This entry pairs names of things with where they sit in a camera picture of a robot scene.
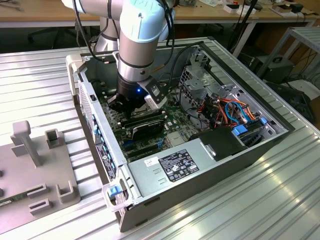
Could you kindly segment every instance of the motherboard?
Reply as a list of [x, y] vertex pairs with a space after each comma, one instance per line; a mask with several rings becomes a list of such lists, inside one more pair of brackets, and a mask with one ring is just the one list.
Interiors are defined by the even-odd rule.
[[201, 131], [201, 124], [195, 126], [190, 121], [190, 117], [181, 110], [175, 95], [168, 95], [167, 98], [161, 109], [151, 110], [145, 104], [136, 109], [130, 118], [110, 109], [107, 101], [100, 100], [128, 162], [183, 144], [190, 136]]

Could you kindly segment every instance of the power supply label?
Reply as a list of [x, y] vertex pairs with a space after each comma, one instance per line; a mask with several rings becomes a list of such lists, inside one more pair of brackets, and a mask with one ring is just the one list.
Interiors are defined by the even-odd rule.
[[168, 176], [170, 182], [173, 183], [199, 171], [198, 166], [186, 149], [160, 158], [159, 163]]

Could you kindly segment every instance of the white label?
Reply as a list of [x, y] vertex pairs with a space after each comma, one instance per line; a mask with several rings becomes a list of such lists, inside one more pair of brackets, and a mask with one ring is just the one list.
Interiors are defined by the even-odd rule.
[[4, 205], [7, 205], [7, 204], [10, 204], [10, 203], [12, 203], [11, 200], [4, 201], [4, 202], [0, 203], [0, 207], [1, 207], [1, 206], [4, 206]]
[[196, 168], [196, 167], [197, 167], [196, 165], [193, 165], [193, 166], [189, 167], [189, 169], [192, 170], [192, 169], [194, 169], [194, 168]]
[[152, 158], [149, 158], [147, 160], [144, 160], [144, 163], [147, 167], [151, 167], [152, 165], [155, 165], [155, 164], [158, 164], [159, 161], [158, 161], [158, 157], [157, 156], [154, 156]]

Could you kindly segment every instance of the electrical cable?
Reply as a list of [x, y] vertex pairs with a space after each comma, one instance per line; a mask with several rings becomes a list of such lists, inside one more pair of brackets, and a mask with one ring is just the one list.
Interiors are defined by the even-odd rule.
[[244, 117], [248, 122], [251, 122], [250, 117], [245, 113], [245, 111], [243, 110], [242, 106], [241, 106], [239, 103], [235, 102], [235, 101], [230, 101], [230, 102], [228, 102], [228, 103], [225, 105], [225, 113], [226, 113], [226, 115], [228, 116], [228, 118], [230, 118], [231, 120], [235, 120], [234, 118], [232, 118], [232, 117], [229, 115], [229, 111], [228, 111], [228, 105], [229, 105], [229, 104], [234, 104], [234, 105], [236, 105], [236, 106], [240, 109], [240, 111], [242, 112], [243, 117]]
[[302, 74], [307, 69], [307, 67], [310, 65], [310, 63], [315, 59], [316, 55], [314, 55], [313, 59], [309, 62], [309, 58], [311, 56], [311, 51], [312, 50], [310, 48], [309, 56], [308, 56], [308, 58], [307, 58], [307, 60], [305, 62], [305, 65], [304, 65], [303, 69], [299, 72], [299, 74]]
[[105, 27], [100, 31], [100, 33], [98, 34], [98, 36], [96, 36], [95, 38], [95, 45], [93, 47], [93, 51], [95, 52], [96, 51], [96, 47], [97, 47], [97, 43], [98, 43], [98, 40], [100, 38], [100, 36], [107, 30], [108, 28], [108, 25], [109, 25], [109, 21], [108, 21], [108, 18], [106, 18], [106, 23], [105, 23]]
[[[242, 5], [242, 10], [241, 10], [241, 13], [240, 13], [240, 16], [239, 16], [238, 22], [236, 23], [234, 30], [236, 30], [236, 27], [238, 26], [238, 24], [239, 24], [239, 22], [240, 22], [240, 19], [241, 19], [242, 13], [243, 13], [243, 11], [244, 11], [244, 8], [245, 8], [245, 3], [243, 3], [243, 5]], [[231, 39], [232, 39], [232, 37], [233, 37], [233, 35], [234, 35], [234, 34], [235, 34], [235, 31], [233, 31], [233, 32], [232, 32], [232, 34], [231, 34], [231, 36], [230, 36], [230, 38], [229, 38], [228, 46], [229, 46], [230, 41], [231, 41]]]
[[224, 107], [225, 113], [226, 113], [226, 115], [227, 115], [227, 117], [228, 117], [229, 119], [231, 119], [232, 121], [234, 121], [234, 122], [236, 122], [238, 125], [240, 125], [239, 121], [238, 121], [237, 119], [233, 118], [232, 116], [230, 116], [230, 114], [229, 114], [228, 105], [229, 105], [230, 103], [231, 103], [231, 102], [228, 102], [228, 103], [225, 105], [225, 107]]
[[181, 105], [182, 88], [183, 88], [184, 83], [185, 83], [186, 80], [187, 80], [187, 79], [185, 79], [185, 80], [183, 81], [183, 83], [181, 84], [180, 90], [179, 90], [179, 105], [180, 105], [180, 108], [181, 108], [181, 110], [182, 110], [183, 112], [185, 112], [185, 113], [186, 113], [187, 115], [189, 115], [191, 118], [198, 119], [200, 122], [203, 122], [203, 123], [207, 124], [207, 122], [206, 122], [205, 120], [203, 120], [203, 119], [201, 119], [201, 118], [199, 118], [199, 117], [193, 116], [193, 115], [191, 115], [190, 113], [188, 113], [188, 112], [182, 107], [182, 105]]
[[197, 41], [197, 42], [194, 42], [194, 43], [189, 43], [181, 51], [179, 51], [179, 53], [175, 56], [175, 58], [173, 60], [173, 63], [172, 63], [171, 71], [170, 71], [170, 77], [169, 77], [169, 82], [168, 82], [168, 87], [167, 87], [168, 92], [169, 92], [170, 87], [171, 87], [171, 80], [172, 80], [172, 77], [174, 75], [175, 66], [177, 64], [177, 61], [178, 61], [178, 58], [180, 57], [180, 55], [185, 50], [189, 49], [190, 47], [195, 46], [195, 45], [199, 45], [199, 44], [203, 44], [203, 43], [204, 43], [204, 41]]
[[231, 36], [230, 41], [229, 41], [229, 44], [228, 44], [228, 46], [227, 46], [227, 50], [228, 50], [228, 51], [230, 51], [230, 50], [233, 48], [235, 39], [237, 39], [238, 35], [241, 35], [241, 32], [242, 32], [243, 29], [245, 28], [246, 22], [247, 22], [247, 20], [248, 20], [248, 18], [249, 18], [249, 16], [250, 16], [252, 10], [254, 9], [254, 6], [256, 5], [257, 1], [258, 1], [258, 0], [252, 0], [251, 5], [250, 5], [248, 11], [246, 12], [246, 14], [245, 14], [245, 16], [244, 16], [241, 24], [239, 24], [239, 25], [237, 25], [237, 26], [235, 27], [234, 35]]
[[100, 36], [107, 30], [109, 25], [109, 21], [108, 18], [106, 18], [106, 23], [105, 23], [105, 27], [100, 31], [100, 33], [98, 34], [98, 36], [96, 36], [96, 40], [98, 40], [100, 38]]
[[99, 58], [99, 57], [97, 57], [97, 56], [95, 55], [95, 53], [92, 51], [92, 49], [91, 49], [91, 47], [90, 47], [90, 45], [89, 45], [89, 42], [88, 42], [88, 40], [87, 40], [87, 38], [86, 38], [86, 34], [85, 34], [85, 31], [84, 31], [84, 27], [83, 27], [83, 25], [82, 25], [82, 23], [81, 23], [81, 20], [80, 20], [80, 17], [79, 17], [79, 12], [78, 12], [78, 8], [77, 8], [76, 0], [72, 0], [72, 3], [73, 3], [73, 10], [74, 10], [74, 13], [75, 13], [75, 18], [76, 18], [77, 23], [79, 24], [79, 30], [80, 30], [80, 32], [81, 32], [81, 35], [82, 35], [83, 39], [84, 39], [85, 45], [86, 45], [86, 46], [88, 47], [88, 49], [89, 49], [90, 54], [92, 55], [92, 57], [93, 57], [94, 59], [98, 60], [99, 62], [103, 62], [103, 63], [108, 62], [109, 60], [108, 60], [107, 58], [106, 58], [106, 59]]
[[298, 47], [296, 48], [296, 50], [294, 50], [294, 52], [293, 52], [293, 53], [291, 54], [291, 56], [289, 57], [289, 60], [292, 59], [292, 57], [296, 54], [296, 52], [297, 52], [300, 48], [301, 48], [301, 45], [298, 46]]
[[78, 45], [78, 47], [80, 48], [80, 42], [79, 42], [79, 31], [76, 31], [76, 36], [75, 36], [75, 40], [76, 40], [76, 44]]
[[[307, 59], [308, 57], [309, 57], [309, 56], [306, 56], [306, 57], [301, 58], [301, 59], [295, 64], [295, 67], [298, 65], [298, 63], [300, 63], [301, 61]], [[288, 73], [288, 75], [285, 77], [285, 79], [289, 79], [289, 80], [290, 80], [290, 78], [291, 78], [293, 75], [299, 75], [298, 73], [295, 73], [295, 74], [290, 75], [291, 72], [293, 71], [293, 69], [294, 69], [294, 68], [291, 68], [291, 70], [289, 71], [289, 73]]]
[[[170, 59], [172, 58], [172, 55], [174, 53], [174, 48], [175, 48], [176, 34], [175, 34], [174, 18], [172, 17], [171, 10], [170, 10], [169, 5], [167, 4], [166, 0], [162, 0], [162, 2], [164, 4], [164, 17], [165, 17], [165, 20], [166, 20], [166, 24], [168, 26], [168, 39], [166, 41], [166, 46], [167, 47], [171, 47], [171, 50], [170, 50], [170, 55], [169, 55], [168, 59], [163, 64], [161, 64], [160, 66], [157, 66], [156, 68], [154, 68], [151, 71], [152, 73], [164, 68], [170, 62]], [[169, 18], [167, 16], [166, 12], [168, 12], [168, 14], [169, 14], [171, 23], [169, 22]], [[172, 39], [172, 45], [171, 46], [169, 46], [170, 37]]]
[[117, 35], [118, 39], [120, 39], [119, 32], [118, 32], [118, 28], [117, 28], [117, 25], [116, 25], [116, 23], [115, 23], [115, 20], [112, 19], [112, 22], [113, 22], [113, 26], [114, 26], [115, 31], [116, 31], [116, 35]]

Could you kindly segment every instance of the aluminum table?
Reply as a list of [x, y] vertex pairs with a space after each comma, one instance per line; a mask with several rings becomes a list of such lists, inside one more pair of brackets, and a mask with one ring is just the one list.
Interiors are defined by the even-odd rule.
[[[102, 184], [69, 89], [65, 57], [86, 49], [2, 54], [0, 144], [10, 142], [11, 124], [17, 120], [30, 122], [31, 137], [53, 128], [63, 131], [81, 201], [0, 239], [319, 239], [320, 132], [216, 41], [178, 42], [199, 40], [282, 114], [295, 132], [251, 167], [120, 233], [115, 214], [100, 193]], [[217, 67], [211, 70], [227, 81]]]

